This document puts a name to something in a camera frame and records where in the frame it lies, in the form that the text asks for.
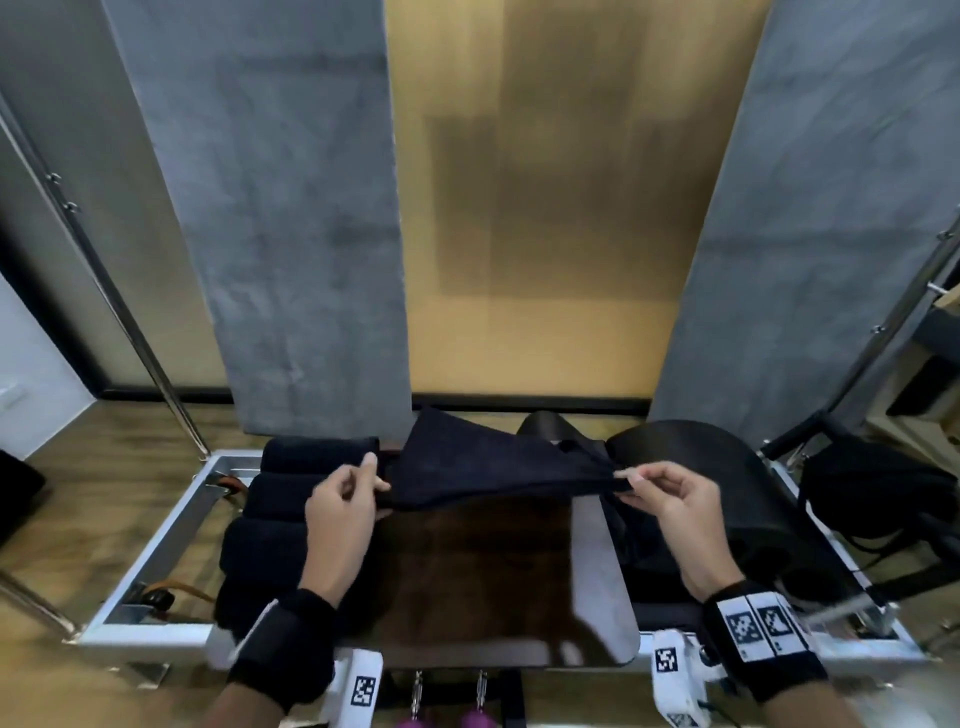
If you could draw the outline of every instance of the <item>hand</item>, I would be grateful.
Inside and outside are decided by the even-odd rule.
[[[368,452],[357,468],[342,465],[306,501],[306,564],[300,587],[340,605],[360,572],[370,546],[376,512],[374,491],[390,484],[376,476],[376,455]]]
[[[618,493],[620,500],[657,517],[684,586],[695,599],[707,601],[743,581],[727,544],[716,483],[676,463],[638,465],[613,475],[627,478],[634,489]]]

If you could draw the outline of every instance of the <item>white wall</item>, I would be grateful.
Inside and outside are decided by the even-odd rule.
[[[21,396],[10,403],[10,393],[2,393],[14,385],[22,388]],[[0,277],[0,448],[24,458],[92,403],[80,378]]]

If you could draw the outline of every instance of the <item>chrome pole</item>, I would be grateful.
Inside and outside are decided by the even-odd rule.
[[[846,397],[857,382],[867,373],[867,370],[873,366],[883,351],[890,345],[894,337],[898,334],[910,314],[916,309],[917,304],[930,290],[930,283],[936,285],[934,279],[940,275],[953,254],[960,248],[960,206],[957,207],[957,215],[953,219],[953,224],[949,228],[937,235],[940,244],[934,248],[933,253],[926,260],[917,275],[913,277],[906,290],[903,291],[900,298],[894,304],[887,318],[879,326],[873,328],[873,338],[867,343],[866,348],[860,353],[853,362],[847,375],[844,377],[840,386],[828,400],[825,409],[832,412],[837,408],[844,397]]]
[[[73,619],[5,571],[0,571],[0,595],[9,599],[13,606],[28,617],[48,626],[64,642],[71,642],[80,635],[81,628]]]
[[[90,239],[86,236],[86,232],[79,220],[80,208],[64,197],[62,187],[60,186],[62,182],[60,175],[51,172],[44,163],[43,158],[40,156],[30,137],[17,121],[16,115],[7,103],[7,99],[4,97],[2,91],[0,91],[0,127],[3,127],[3,131],[7,135],[7,139],[10,140],[13,150],[17,156],[20,157],[20,161],[23,162],[24,167],[30,173],[34,184],[37,189],[40,190],[47,205],[57,216],[57,219],[63,226],[63,230],[66,232],[67,240],[70,241],[77,255],[79,255],[84,262],[86,271],[93,278],[97,289],[100,291],[100,295],[104,297],[104,301],[107,302],[107,306],[109,306],[120,328],[123,329],[123,332],[127,335],[127,339],[136,351],[137,356],[140,357],[140,361],[143,362],[143,366],[150,374],[154,384],[156,384],[156,388],[160,390],[160,394],[163,395],[170,410],[174,413],[177,422],[180,423],[180,426],[187,435],[189,435],[193,444],[197,446],[202,459],[206,460],[210,456],[210,448],[206,445],[206,441],[197,430],[197,426],[194,425],[190,414],[183,407],[183,402],[180,401],[180,397],[174,390],[173,384],[160,366],[160,362],[157,360],[154,350],[147,342],[147,338],[143,335],[139,324],[136,322],[136,319],[133,318],[130,309],[127,308],[127,304],[113,283],[107,267],[100,259]]]

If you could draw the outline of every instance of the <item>person's left hand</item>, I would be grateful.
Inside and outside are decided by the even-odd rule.
[[[300,587],[340,604],[360,572],[370,546],[376,512],[374,491],[390,484],[376,475],[376,455],[368,452],[357,468],[343,465],[314,488],[306,501],[307,551]]]

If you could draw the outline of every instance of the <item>wristband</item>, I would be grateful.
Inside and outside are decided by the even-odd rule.
[[[713,595],[704,604],[704,626],[727,672],[747,686],[757,703],[805,683],[826,681],[786,599],[750,581]]]
[[[239,683],[279,705],[312,703],[333,679],[336,610],[306,589],[271,602],[236,649],[228,683]]]

